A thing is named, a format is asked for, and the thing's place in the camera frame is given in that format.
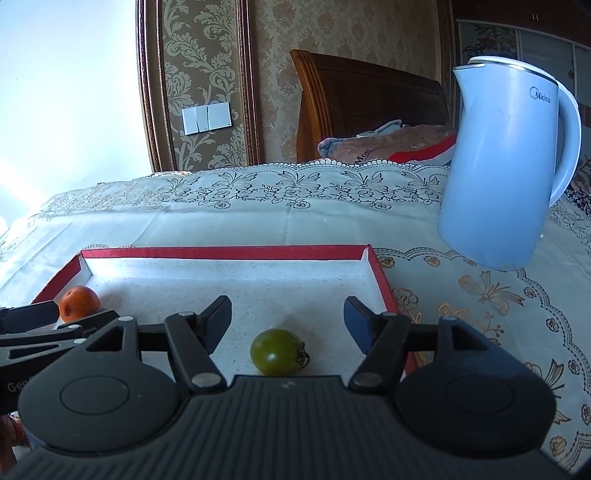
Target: white wall switch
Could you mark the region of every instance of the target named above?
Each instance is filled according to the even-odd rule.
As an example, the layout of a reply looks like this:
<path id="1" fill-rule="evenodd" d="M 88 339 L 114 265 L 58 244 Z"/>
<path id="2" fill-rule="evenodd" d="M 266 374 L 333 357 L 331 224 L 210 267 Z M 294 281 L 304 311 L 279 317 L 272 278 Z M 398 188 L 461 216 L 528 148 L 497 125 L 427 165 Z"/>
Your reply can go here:
<path id="1" fill-rule="evenodd" d="M 207 105 L 199 105 L 195 107 L 195 111 L 197 113 L 197 127 L 199 127 L 199 131 L 207 132 L 211 130 L 207 123 Z"/>
<path id="2" fill-rule="evenodd" d="M 210 103 L 207 106 L 207 117 L 209 119 L 210 130 L 232 126 L 230 104 L 228 102 Z"/>
<path id="3" fill-rule="evenodd" d="M 196 134 L 199 132 L 199 128 L 197 127 L 197 112 L 194 106 L 189 108 L 183 108 L 183 129 L 185 135 Z"/>

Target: red and white box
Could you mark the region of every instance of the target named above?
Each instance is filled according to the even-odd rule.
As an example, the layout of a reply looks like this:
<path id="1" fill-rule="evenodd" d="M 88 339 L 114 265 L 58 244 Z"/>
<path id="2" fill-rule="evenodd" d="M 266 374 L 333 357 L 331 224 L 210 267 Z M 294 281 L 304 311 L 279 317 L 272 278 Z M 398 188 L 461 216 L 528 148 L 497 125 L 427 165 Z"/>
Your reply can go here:
<path id="1" fill-rule="evenodd" d="M 228 383 L 236 374 L 258 374 L 251 343 L 274 327 L 306 343 L 311 360 L 301 375 L 340 375 L 348 382 L 364 355 L 345 327 L 345 299 L 356 296 L 376 313 L 398 311 L 369 245 L 84 250 L 35 302 L 59 301 L 77 285 L 92 288 L 102 308 L 139 324 L 161 323 L 176 312 L 200 313 L 227 295 L 232 323 L 212 360 Z M 142 358 L 171 375 L 166 353 L 143 352 Z M 406 373 L 414 369 L 409 355 Z"/>

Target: ribbed black surface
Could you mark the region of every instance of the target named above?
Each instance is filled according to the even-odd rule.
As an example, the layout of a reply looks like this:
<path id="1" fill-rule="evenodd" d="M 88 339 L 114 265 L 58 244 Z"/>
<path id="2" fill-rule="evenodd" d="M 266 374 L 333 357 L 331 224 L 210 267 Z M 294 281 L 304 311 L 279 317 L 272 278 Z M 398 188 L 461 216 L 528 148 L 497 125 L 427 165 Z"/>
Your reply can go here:
<path id="1" fill-rule="evenodd" d="M 540 452 L 462 459 L 420 443 L 382 398 L 340 378 L 237 377 L 191 399 L 162 436 L 135 450 L 71 458 L 37 449 L 8 475 L 18 480 L 348 480 L 567 478 Z"/>

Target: headboard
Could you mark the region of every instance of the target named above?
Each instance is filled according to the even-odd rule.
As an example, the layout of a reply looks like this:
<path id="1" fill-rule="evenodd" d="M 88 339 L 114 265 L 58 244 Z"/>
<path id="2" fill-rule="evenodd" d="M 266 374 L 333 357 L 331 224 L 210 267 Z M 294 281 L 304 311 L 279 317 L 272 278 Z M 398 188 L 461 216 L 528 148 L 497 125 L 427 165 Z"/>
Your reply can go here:
<path id="1" fill-rule="evenodd" d="M 412 73 L 359 60 L 292 50 L 303 89 L 297 162 L 320 158 L 327 138 L 354 137 L 390 120 L 408 125 L 446 124 L 441 85 Z"/>

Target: blue kettle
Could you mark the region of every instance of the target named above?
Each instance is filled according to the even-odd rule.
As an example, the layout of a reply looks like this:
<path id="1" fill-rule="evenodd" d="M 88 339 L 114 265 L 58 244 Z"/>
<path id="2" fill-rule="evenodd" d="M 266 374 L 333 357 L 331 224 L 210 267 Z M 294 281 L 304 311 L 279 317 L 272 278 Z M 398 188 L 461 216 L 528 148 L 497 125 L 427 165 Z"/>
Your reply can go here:
<path id="1" fill-rule="evenodd" d="M 437 229 L 475 262 L 524 268 L 548 208 L 577 166 L 577 102 L 552 75 L 523 61 L 474 57 L 453 73 L 464 111 Z M 564 146 L 556 166 L 559 115 Z"/>

